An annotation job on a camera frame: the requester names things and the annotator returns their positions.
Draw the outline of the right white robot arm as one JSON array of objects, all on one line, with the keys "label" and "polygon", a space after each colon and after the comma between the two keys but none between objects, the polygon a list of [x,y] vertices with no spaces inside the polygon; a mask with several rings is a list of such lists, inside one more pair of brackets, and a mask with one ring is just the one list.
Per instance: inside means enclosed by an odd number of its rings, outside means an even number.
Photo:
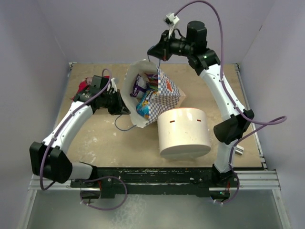
[{"label": "right white robot arm", "polygon": [[242,139],[254,118],[231,89],[216,52],[207,46],[207,28],[201,21],[187,24],[185,37],[176,38],[175,24],[161,34],[160,41],[148,50],[148,55],[167,61],[172,55],[187,57],[189,65],[205,81],[221,112],[223,121],[213,128],[219,141],[217,159],[213,165],[212,182],[222,187],[233,174],[233,156],[238,140]]}]

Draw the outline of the blue fruit snack packet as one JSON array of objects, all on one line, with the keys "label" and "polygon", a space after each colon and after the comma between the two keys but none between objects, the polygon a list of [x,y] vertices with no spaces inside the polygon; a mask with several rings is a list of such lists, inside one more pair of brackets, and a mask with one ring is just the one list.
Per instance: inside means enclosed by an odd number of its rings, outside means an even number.
[{"label": "blue fruit snack packet", "polygon": [[153,89],[148,89],[145,93],[140,102],[136,106],[137,113],[148,119],[149,118],[149,101],[155,98],[158,95],[158,92]]}]

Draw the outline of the pink snack packet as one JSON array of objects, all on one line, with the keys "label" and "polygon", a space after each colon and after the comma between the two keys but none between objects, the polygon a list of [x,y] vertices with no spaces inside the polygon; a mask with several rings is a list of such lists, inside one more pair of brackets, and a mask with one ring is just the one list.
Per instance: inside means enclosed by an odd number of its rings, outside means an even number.
[{"label": "pink snack packet", "polygon": [[107,102],[111,89],[111,77],[94,75],[85,78],[71,99],[73,103],[99,104]]}]

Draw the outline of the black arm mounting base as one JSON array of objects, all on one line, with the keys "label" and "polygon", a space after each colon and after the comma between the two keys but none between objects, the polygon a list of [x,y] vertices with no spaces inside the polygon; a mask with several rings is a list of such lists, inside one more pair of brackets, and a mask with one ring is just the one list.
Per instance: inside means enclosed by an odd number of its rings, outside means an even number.
[{"label": "black arm mounting base", "polygon": [[101,198],[117,194],[194,195],[227,200],[239,187],[233,171],[219,173],[215,167],[98,167],[88,181],[72,179],[81,190],[100,190]]}]

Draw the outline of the blue checkered paper bag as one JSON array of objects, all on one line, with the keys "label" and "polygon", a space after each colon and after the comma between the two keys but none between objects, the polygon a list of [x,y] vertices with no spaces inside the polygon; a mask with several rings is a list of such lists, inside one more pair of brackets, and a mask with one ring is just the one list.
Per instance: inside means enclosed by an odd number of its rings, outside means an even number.
[{"label": "blue checkered paper bag", "polygon": [[[136,76],[139,74],[147,80],[145,73],[158,75],[158,95],[149,101],[148,119],[140,116],[136,111],[136,106],[141,99],[130,96]],[[156,122],[162,113],[180,107],[186,95],[160,68],[160,64],[155,64],[148,58],[130,64],[122,83],[121,97],[131,112],[129,117],[132,126],[125,129],[128,131],[134,127],[145,128]]]}]

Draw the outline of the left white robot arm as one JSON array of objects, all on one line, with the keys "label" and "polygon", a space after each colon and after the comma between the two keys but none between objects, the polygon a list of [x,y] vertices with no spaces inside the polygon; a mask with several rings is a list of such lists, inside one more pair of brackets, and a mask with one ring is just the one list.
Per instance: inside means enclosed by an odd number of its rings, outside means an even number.
[{"label": "left white robot arm", "polygon": [[98,109],[105,108],[110,115],[130,114],[117,88],[117,81],[110,76],[95,75],[91,83],[84,83],[56,128],[42,142],[31,144],[29,152],[33,174],[58,183],[81,179],[87,187],[97,184],[95,166],[72,163],[66,154],[81,127]]}]

